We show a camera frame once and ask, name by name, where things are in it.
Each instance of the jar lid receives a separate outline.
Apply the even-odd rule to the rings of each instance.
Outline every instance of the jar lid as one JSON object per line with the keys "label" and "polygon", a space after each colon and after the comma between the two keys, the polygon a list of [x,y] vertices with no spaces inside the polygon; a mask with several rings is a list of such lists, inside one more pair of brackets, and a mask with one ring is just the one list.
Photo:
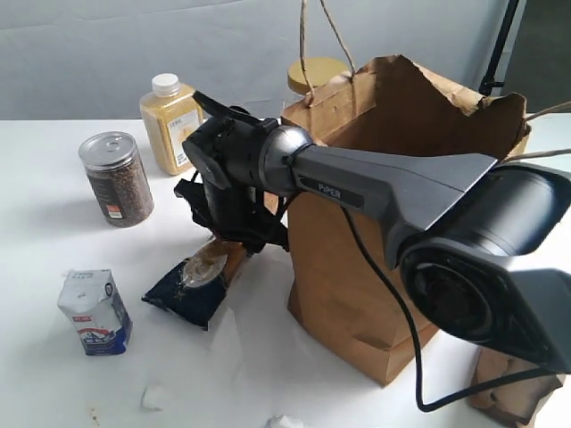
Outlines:
{"label": "jar lid", "polygon": [[155,76],[151,81],[153,94],[163,97],[176,95],[180,92],[180,82],[178,76],[172,73],[163,73]]}
{"label": "jar lid", "polygon": [[92,136],[79,147],[79,157],[87,169],[116,169],[130,163],[137,153],[135,138],[119,131]]}
{"label": "jar lid", "polygon": [[[335,76],[348,71],[349,67],[335,58],[316,57],[305,59],[305,70],[313,87],[318,87],[325,85]],[[299,95],[306,95],[310,91],[310,87],[305,83],[303,77],[300,60],[294,62],[287,71],[287,85]]]}

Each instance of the black stand pole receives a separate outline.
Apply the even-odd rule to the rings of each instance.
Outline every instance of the black stand pole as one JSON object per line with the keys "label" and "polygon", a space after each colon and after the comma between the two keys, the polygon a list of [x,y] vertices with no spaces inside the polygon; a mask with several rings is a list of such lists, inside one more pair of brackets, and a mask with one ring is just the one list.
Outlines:
{"label": "black stand pole", "polygon": [[492,90],[495,87],[503,87],[505,84],[505,82],[496,81],[496,72],[498,71],[501,54],[503,53],[503,48],[508,40],[509,31],[511,30],[511,25],[513,24],[518,7],[519,0],[509,0],[506,13],[503,17],[503,22],[501,23],[500,33],[498,34],[496,44],[493,47],[492,57],[488,64],[488,70],[485,72],[482,83],[480,84],[479,92],[482,95],[491,95]]}

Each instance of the milk carton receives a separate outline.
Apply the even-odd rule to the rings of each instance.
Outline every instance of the milk carton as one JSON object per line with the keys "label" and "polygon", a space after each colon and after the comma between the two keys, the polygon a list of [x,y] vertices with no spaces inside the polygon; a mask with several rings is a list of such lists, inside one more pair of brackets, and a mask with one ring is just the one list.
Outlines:
{"label": "milk carton", "polygon": [[125,352],[133,323],[111,270],[72,270],[57,306],[75,326],[87,355]]}

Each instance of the black cable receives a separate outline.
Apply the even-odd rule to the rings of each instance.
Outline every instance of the black cable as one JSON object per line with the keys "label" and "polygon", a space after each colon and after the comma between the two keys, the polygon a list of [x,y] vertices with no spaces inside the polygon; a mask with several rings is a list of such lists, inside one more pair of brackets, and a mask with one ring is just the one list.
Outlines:
{"label": "black cable", "polygon": [[414,324],[414,318],[412,317],[412,314],[410,313],[410,310],[406,302],[404,301],[401,294],[394,286],[393,282],[388,278],[387,275],[385,275],[385,273],[381,270],[378,264],[371,257],[370,253],[367,250],[367,247],[365,246],[359,235],[359,232],[357,231],[357,227],[355,226],[351,214],[349,214],[349,211],[347,211],[345,207],[341,207],[341,209],[343,210],[343,214],[347,219],[347,224],[351,229],[351,233],[353,235],[355,243],[359,247],[360,253],[362,254],[363,258],[367,261],[368,265],[373,269],[375,274],[377,274],[378,278],[385,284],[388,291],[396,299],[397,303],[399,304],[399,307],[402,310],[402,313],[404,314],[404,317],[407,320],[407,324],[409,325],[410,336],[412,337],[412,344],[414,347],[415,365],[417,369],[416,399],[417,399],[417,406],[420,411],[425,413],[434,412],[435,410],[447,406],[453,403],[454,401],[465,399],[466,397],[469,397],[471,395],[477,394],[482,391],[488,391],[493,388],[498,388],[503,385],[508,385],[511,383],[516,383],[527,379],[534,379],[536,377],[553,375],[553,372],[551,372],[550,370],[544,368],[533,368],[531,370],[526,370],[525,372],[508,374],[503,377],[492,379],[491,381],[479,383],[477,385],[470,386],[469,388],[466,388],[462,391],[454,392],[453,394],[448,395],[442,399],[439,399],[434,403],[425,404],[424,400],[422,399],[422,377],[423,377],[422,355],[421,355],[422,347],[420,346],[420,339],[418,338],[418,332]]}

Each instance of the brown paper bag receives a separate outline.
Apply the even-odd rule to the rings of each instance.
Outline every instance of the brown paper bag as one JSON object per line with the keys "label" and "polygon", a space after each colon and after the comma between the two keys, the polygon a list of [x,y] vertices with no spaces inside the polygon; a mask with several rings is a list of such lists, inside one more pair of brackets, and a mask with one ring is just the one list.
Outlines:
{"label": "brown paper bag", "polygon": [[[403,56],[376,58],[353,77],[315,90],[309,107],[285,109],[283,123],[309,130],[321,144],[417,156],[482,152],[505,158],[525,148],[525,98],[483,98]],[[379,224],[354,215],[381,268]],[[412,360],[404,315],[362,258],[340,208],[302,194],[288,211],[295,284],[289,309],[319,342],[381,384]],[[387,272],[403,293],[397,271]],[[407,300],[423,346],[435,334]]]}
{"label": "brown paper bag", "polygon": [[[472,384],[535,368],[524,360],[495,350],[481,349]],[[551,394],[561,388],[563,374],[501,386],[472,396],[469,403],[508,428],[533,428],[534,419]]]}

